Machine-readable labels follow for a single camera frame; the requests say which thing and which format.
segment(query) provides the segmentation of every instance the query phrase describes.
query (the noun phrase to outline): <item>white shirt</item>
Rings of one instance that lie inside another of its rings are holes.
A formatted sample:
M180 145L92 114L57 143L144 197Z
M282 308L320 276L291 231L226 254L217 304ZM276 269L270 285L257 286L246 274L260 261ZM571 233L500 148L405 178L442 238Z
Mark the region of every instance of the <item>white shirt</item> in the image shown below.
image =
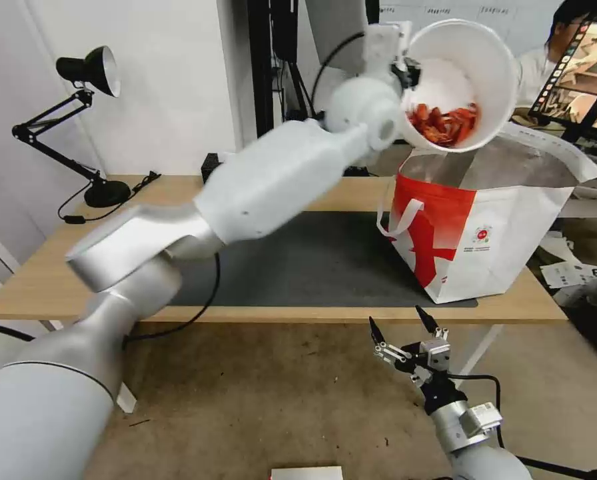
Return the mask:
M547 58L547 48L530 50L516 59L518 79L517 107L531 107L545 83L556 68Z

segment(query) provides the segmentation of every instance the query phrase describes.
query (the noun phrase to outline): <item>man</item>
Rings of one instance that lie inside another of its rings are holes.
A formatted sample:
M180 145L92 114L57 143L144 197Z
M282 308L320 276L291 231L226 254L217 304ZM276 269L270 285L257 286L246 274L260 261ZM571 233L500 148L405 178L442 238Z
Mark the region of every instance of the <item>man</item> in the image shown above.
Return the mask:
M576 30L585 20L597 21L597 0L564 0L554 14L545 45L516 59L517 107L532 106L556 67L556 62L563 56Z

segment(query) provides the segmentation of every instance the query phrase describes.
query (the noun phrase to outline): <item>floor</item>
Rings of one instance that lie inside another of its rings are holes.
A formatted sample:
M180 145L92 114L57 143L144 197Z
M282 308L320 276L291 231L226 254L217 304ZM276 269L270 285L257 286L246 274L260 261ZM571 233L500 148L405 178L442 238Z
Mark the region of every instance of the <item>floor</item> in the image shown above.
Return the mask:
M476 370L502 382L509 450L597 468L597 356L571 326L506 327ZM315 465L342 465L346 480L450 473L414 387L372 355L360 325L193 325L131 346L125 378L137 411L115 411L87 479L263 480ZM494 398L489 382L464 390L473 404Z

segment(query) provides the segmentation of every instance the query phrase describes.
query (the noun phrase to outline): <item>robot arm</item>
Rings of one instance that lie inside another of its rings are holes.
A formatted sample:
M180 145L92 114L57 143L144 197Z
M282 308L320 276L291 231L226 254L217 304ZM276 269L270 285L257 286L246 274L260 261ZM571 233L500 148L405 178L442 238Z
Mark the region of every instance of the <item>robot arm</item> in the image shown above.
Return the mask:
M389 73L399 38L397 26L368 27L367 72L335 91L325 129L286 122L219 167L190 203L134 207L72 248L67 261L95 295L76 324L0 369L0 480L81 478L119 392L124 336L181 285L173 257L268 235L347 166L391 145L402 115Z
M456 479L531 480L529 471L513 454L485 442L503 418L491 403L469 407L467 396L450 379L451 346L448 330L416 307L429 340L398 348L389 345L370 317L374 354L409 375L425 398L425 413L436 427L436 438L452 465Z
M163 251L205 257L223 245L264 237L298 215L348 166L386 149L398 135L402 87L390 68L399 41L400 27L370 25L368 71L334 92L325 129L314 120L286 122L221 165L192 202L118 215L68 252L74 272L100 292Z

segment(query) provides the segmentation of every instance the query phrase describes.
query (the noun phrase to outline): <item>lamp shade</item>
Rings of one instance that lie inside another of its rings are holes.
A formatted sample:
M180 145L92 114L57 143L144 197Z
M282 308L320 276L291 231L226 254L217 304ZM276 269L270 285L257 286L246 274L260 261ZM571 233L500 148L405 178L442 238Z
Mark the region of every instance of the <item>lamp shade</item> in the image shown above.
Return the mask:
M84 59L61 57L57 60L57 72L70 82L91 83L106 95L118 97L121 94L117 63L109 47L95 48Z

